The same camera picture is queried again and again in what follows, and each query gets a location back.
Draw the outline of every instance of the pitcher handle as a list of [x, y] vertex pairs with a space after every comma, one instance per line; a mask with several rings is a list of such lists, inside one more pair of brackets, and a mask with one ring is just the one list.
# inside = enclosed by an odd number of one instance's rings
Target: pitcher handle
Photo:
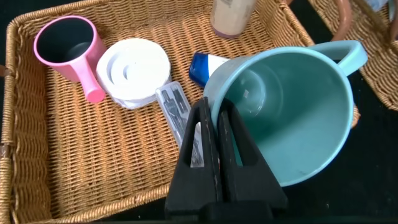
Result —
[[316, 50], [333, 60], [341, 60], [338, 66], [344, 71], [346, 76], [357, 71], [368, 61], [365, 49], [357, 40], [326, 42], [308, 48]]

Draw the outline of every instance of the black surface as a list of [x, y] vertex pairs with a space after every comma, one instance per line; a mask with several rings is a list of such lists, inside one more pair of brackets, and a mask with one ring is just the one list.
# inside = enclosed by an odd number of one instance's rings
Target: black surface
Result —
[[[4, 61], [6, 26], [11, 19], [68, 2], [72, 1], [0, 1], [0, 63]], [[316, 43], [331, 39], [330, 32], [306, 0], [295, 0], [291, 8]], [[290, 205], [282, 217], [397, 216], [398, 112], [387, 109], [378, 100], [360, 73], [350, 75], [349, 81], [361, 113], [359, 123], [328, 167], [305, 182], [284, 188]], [[161, 199], [104, 220], [163, 218], [164, 199]]]

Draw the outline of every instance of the mint green pitcher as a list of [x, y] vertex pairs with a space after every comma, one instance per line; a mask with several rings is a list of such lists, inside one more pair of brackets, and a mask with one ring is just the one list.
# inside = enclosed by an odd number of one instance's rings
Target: mint green pitcher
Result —
[[347, 76], [367, 60], [356, 40], [280, 47], [229, 60], [212, 74], [204, 91], [214, 128], [227, 98], [279, 184], [307, 180], [343, 147], [354, 108]]

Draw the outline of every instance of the wicker basket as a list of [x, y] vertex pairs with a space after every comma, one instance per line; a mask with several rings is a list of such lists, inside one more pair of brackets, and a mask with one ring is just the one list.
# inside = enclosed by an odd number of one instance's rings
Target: wicker basket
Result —
[[[77, 223], [103, 218], [167, 195], [178, 148], [157, 103], [125, 110], [109, 97], [87, 103], [33, 54], [33, 39], [58, 16], [92, 20], [107, 46], [131, 37], [159, 43], [190, 103], [202, 89], [188, 78], [196, 51], [251, 55], [313, 42], [278, 0], [259, 0], [238, 39], [217, 37], [211, 0], [90, 0], [25, 14], [7, 30], [0, 160], [0, 222]], [[355, 111], [355, 120], [359, 118]]]
[[[339, 16], [330, 0], [309, 0], [328, 28], [338, 30]], [[353, 21], [346, 40], [361, 40], [369, 60], [361, 73], [379, 99], [398, 111], [398, 41], [391, 42], [388, 5], [374, 12], [366, 1], [351, 0]]]

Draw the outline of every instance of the basket handle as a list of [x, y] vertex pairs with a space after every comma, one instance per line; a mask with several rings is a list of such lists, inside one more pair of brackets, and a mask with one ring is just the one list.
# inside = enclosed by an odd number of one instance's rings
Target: basket handle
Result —
[[[293, 0], [284, 0], [287, 5], [292, 3], [292, 1]], [[347, 0], [334, 0], [334, 2], [338, 8], [339, 25], [331, 41], [344, 40], [353, 20], [351, 4]]]
[[0, 77], [5, 77], [7, 73], [7, 69], [5, 68], [5, 66], [0, 65]]

